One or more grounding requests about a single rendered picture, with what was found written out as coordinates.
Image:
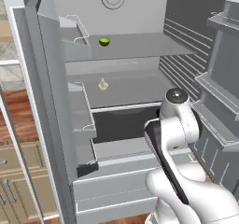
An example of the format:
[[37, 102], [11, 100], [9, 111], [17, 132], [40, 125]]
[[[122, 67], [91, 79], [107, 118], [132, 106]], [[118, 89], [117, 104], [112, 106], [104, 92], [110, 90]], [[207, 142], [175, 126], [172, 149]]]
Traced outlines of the grey fridge shelf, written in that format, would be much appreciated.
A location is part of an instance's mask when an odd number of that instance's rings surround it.
[[106, 47], [100, 45], [97, 35], [90, 36], [88, 42], [64, 40], [65, 61], [69, 63], [193, 54], [191, 49], [161, 33], [110, 35], [109, 39]]
[[[98, 87], [102, 78], [108, 84], [105, 91], [101, 91]], [[67, 81], [84, 84], [91, 108], [160, 102], [165, 93], [174, 87], [158, 69], [68, 75]]]

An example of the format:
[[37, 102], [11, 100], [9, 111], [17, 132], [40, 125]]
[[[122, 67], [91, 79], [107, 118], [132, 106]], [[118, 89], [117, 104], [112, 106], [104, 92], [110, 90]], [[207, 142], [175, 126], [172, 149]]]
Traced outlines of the grey open fridge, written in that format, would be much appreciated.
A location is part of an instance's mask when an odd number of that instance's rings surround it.
[[[217, 30], [209, 26], [207, 20], [223, 11], [226, 0], [52, 1], [60, 21], [62, 42], [88, 42], [92, 35], [109, 38], [110, 35], [161, 33], [193, 51], [185, 55], [65, 62], [66, 79], [68, 75], [158, 69], [171, 81], [173, 88], [188, 93], [192, 108], [201, 99], [202, 89], [196, 77], [208, 70], [217, 35]], [[90, 106], [96, 130], [93, 146], [144, 138], [144, 125], [156, 116], [162, 100], [102, 108]], [[194, 172], [208, 175], [190, 148], [195, 142], [172, 147], [172, 157], [175, 161], [188, 163]], [[208, 183], [217, 184], [210, 176]]]

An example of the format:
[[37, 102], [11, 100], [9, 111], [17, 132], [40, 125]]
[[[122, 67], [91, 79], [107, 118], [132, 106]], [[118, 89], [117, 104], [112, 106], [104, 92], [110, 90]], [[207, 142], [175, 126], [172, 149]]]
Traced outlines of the grey fridge door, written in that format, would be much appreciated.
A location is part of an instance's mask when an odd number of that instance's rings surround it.
[[196, 77], [202, 96], [193, 108], [203, 133], [190, 148], [212, 181], [239, 202], [239, 0], [226, 0], [207, 24], [217, 35], [208, 70]]
[[9, 14], [37, 134], [63, 224], [94, 224], [80, 196], [98, 170], [94, 120], [84, 85], [66, 79], [60, 21], [52, 0], [9, 0]]

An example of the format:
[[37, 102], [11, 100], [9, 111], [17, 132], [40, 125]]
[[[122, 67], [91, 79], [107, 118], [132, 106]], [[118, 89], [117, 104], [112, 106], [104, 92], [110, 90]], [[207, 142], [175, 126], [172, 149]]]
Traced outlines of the grey fridge drawer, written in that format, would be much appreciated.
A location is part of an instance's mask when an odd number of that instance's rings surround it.
[[144, 138], [94, 146], [99, 169], [73, 183], [77, 224], [99, 224], [148, 213], [157, 199], [146, 189], [148, 172], [159, 166]]

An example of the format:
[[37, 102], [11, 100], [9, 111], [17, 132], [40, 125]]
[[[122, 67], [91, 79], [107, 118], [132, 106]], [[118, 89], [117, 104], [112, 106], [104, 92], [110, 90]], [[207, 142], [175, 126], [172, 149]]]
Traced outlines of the pale garlic bulb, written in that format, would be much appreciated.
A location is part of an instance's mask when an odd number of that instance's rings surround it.
[[108, 84], [106, 81], [102, 78], [101, 81], [98, 84], [98, 87], [101, 91], [105, 91], [108, 88]]

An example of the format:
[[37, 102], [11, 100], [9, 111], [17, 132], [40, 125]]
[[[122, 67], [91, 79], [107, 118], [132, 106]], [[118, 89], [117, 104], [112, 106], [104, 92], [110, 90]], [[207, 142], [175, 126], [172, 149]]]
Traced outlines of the green halved kiwi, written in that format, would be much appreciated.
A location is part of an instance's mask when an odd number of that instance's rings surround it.
[[110, 39], [108, 37], [100, 37], [99, 38], [99, 43], [101, 46], [106, 47], [110, 43]]

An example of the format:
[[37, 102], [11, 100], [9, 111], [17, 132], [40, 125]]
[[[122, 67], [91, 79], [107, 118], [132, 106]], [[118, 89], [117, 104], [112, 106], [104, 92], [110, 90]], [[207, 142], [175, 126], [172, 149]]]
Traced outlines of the beige kitchen cupboards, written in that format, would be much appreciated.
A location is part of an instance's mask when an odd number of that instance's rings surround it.
[[[43, 217], [56, 215], [57, 208], [40, 144], [38, 142], [21, 143], [21, 150]], [[25, 224], [36, 220], [38, 214], [13, 146], [0, 147], [0, 181], [16, 212], [17, 221], [20, 224]]]

